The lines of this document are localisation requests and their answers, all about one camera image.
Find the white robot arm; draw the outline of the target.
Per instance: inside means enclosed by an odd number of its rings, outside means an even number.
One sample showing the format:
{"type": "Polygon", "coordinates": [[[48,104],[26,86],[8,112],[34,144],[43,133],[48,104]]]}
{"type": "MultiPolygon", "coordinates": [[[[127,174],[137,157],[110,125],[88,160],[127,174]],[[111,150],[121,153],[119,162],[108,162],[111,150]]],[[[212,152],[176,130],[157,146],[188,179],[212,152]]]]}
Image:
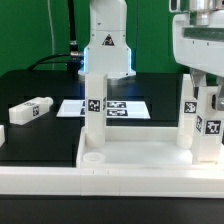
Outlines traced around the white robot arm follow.
{"type": "MultiPolygon", "coordinates": [[[[126,43],[125,0],[90,0],[90,42],[84,48],[79,75],[103,73],[116,83],[136,75],[126,43]]],[[[224,111],[224,2],[222,0],[169,0],[173,53],[177,63],[190,68],[199,87],[207,73],[217,77],[213,108],[224,111]]]]}

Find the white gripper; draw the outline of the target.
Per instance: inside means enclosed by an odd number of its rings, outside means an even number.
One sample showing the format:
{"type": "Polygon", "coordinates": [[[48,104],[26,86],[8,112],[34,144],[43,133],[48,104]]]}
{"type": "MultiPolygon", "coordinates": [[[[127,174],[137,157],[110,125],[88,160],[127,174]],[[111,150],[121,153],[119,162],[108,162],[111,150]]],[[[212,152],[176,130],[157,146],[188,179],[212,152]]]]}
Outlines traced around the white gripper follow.
{"type": "MultiPolygon", "coordinates": [[[[211,14],[208,27],[189,23],[187,13],[177,14],[172,22],[173,53],[177,63],[190,67],[193,96],[207,86],[206,72],[224,77],[224,10],[211,14]]],[[[217,79],[214,107],[224,111],[224,78],[217,79]]]]}

